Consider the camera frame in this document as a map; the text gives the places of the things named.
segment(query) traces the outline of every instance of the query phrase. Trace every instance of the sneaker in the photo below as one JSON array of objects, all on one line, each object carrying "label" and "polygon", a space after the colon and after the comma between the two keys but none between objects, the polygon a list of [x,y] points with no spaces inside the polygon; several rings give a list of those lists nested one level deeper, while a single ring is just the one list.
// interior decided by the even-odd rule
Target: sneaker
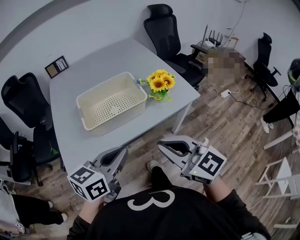
[{"label": "sneaker", "polygon": [[269,127],[270,127],[270,129],[273,129],[274,128],[273,123],[269,123]]},{"label": "sneaker", "polygon": [[54,207],[54,203],[52,201],[48,201],[49,208],[52,209]]},{"label": "sneaker", "polygon": [[147,168],[149,172],[152,172],[152,169],[154,167],[160,167],[160,165],[158,164],[158,162],[156,160],[151,160],[147,163]]},{"label": "sneaker", "polygon": [[268,134],[268,133],[270,132],[268,123],[266,123],[266,122],[263,120],[263,117],[261,117],[261,122],[262,122],[263,130],[265,131],[265,133]]},{"label": "sneaker", "polygon": [[64,222],[67,222],[67,220],[69,218],[69,216],[67,215],[67,213],[62,213],[61,216],[62,216],[62,219],[64,220]]},{"label": "sneaker", "polygon": [[23,234],[30,235],[31,234],[30,228],[23,228]]}]

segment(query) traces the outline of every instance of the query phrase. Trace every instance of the cable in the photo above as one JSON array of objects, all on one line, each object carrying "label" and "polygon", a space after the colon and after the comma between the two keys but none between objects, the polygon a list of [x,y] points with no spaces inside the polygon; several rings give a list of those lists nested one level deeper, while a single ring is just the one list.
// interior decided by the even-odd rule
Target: cable
[{"label": "cable", "polygon": [[236,101],[236,102],[238,102],[238,103],[242,103],[242,104],[245,104],[245,105],[247,105],[247,106],[249,106],[249,107],[257,107],[258,109],[260,109],[260,110],[266,110],[266,109],[268,109],[268,108],[270,108],[270,107],[272,107],[274,104],[273,103],[271,103],[268,107],[266,107],[266,108],[260,108],[259,106],[257,106],[257,101],[255,100],[255,99],[252,99],[252,103],[254,104],[254,106],[252,106],[252,105],[250,105],[250,104],[248,104],[248,103],[246,103],[246,102],[244,102],[244,101],[238,101],[238,100],[236,100],[235,99],[235,97],[229,92],[229,95],[231,96],[231,97],[233,97],[233,99]]},{"label": "cable", "polygon": [[244,4],[243,10],[242,10],[242,13],[240,14],[240,19],[238,20],[238,22],[237,22],[237,23],[235,24],[235,26],[233,27],[233,29],[232,29],[232,31],[231,31],[231,33],[230,33],[230,35],[229,35],[227,41],[223,44],[223,46],[225,46],[226,43],[230,40],[230,37],[231,37],[231,35],[232,35],[232,33],[233,33],[235,27],[239,24],[239,22],[240,22],[240,20],[241,20],[241,18],[242,18],[242,16],[243,16],[243,12],[244,12],[244,9],[245,9],[245,6],[246,6],[246,3],[247,3],[247,2],[248,2],[248,1],[245,1],[245,4]]},{"label": "cable", "polygon": [[230,90],[229,90],[229,91],[230,91],[231,93],[240,93],[240,89],[239,89],[238,85],[236,85],[236,83],[235,83],[234,81],[233,81],[233,83],[235,84],[235,86],[238,88],[239,91],[238,91],[238,92],[233,92],[233,91],[230,91]]},{"label": "cable", "polygon": [[259,204],[261,202],[263,198],[261,198],[252,208],[247,208],[247,210],[253,209],[254,207],[256,207],[257,204]]},{"label": "cable", "polygon": [[286,97],[286,94],[285,94],[285,87],[286,86],[288,87],[288,91],[293,87],[291,84],[290,85],[284,85],[283,88],[282,88],[283,92],[280,94],[280,96],[278,98],[280,98],[282,94],[284,94],[285,97]]}]

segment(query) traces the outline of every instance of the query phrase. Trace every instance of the blurred object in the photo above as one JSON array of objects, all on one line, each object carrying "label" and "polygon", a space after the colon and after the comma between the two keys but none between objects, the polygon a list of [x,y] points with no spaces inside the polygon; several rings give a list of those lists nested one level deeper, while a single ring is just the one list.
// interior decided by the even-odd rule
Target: blurred object
[{"label": "blurred object", "polygon": [[244,61],[245,57],[232,48],[213,49],[204,56],[203,72],[209,79],[228,84],[244,75]]}]

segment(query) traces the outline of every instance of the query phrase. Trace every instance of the hand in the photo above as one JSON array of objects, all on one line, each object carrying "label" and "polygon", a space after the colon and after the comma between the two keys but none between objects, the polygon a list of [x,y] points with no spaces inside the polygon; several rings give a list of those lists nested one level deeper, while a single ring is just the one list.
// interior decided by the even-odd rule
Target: hand
[{"label": "hand", "polygon": [[79,213],[79,216],[90,223],[94,220],[98,212],[103,208],[104,197],[99,198],[93,202],[85,201],[83,203],[82,209]]},{"label": "hand", "polygon": [[204,184],[203,186],[206,196],[216,203],[223,200],[231,193],[229,187],[220,179],[220,177],[216,177],[211,185]]}]

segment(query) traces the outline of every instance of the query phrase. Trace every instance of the yellow flower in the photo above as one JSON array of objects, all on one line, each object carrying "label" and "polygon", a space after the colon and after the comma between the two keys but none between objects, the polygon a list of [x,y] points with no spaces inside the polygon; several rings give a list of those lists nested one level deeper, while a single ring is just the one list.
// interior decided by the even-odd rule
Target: yellow flower
[{"label": "yellow flower", "polygon": [[166,83],[168,88],[172,88],[175,86],[175,80],[168,74],[164,74],[161,76],[161,79]]},{"label": "yellow flower", "polygon": [[175,76],[173,74],[168,73],[169,76],[171,76],[172,78],[175,78]]},{"label": "yellow flower", "polygon": [[157,101],[160,101],[161,100],[161,97],[155,97],[155,96],[152,96],[152,95],[148,95],[148,97],[150,97],[150,98],[154,98],[155,100],[157,100]]},{"label": "yellow flower", "polygon": [[146,78],[147,82],[151,82],[156,77],[156,73],[152,73],[149,77]]},{"label": "yellow flower", "polygon": [[164,82],[160,77],[155,77],[150,83],[150,88],[153,92],[161,91],[168,89],[167,82]]},{"label": "yellow flower", "polygon": [[164,69],[159,69],[155,71],[156,76],[160,77],[163,74],[168,74],[168,72]]}]

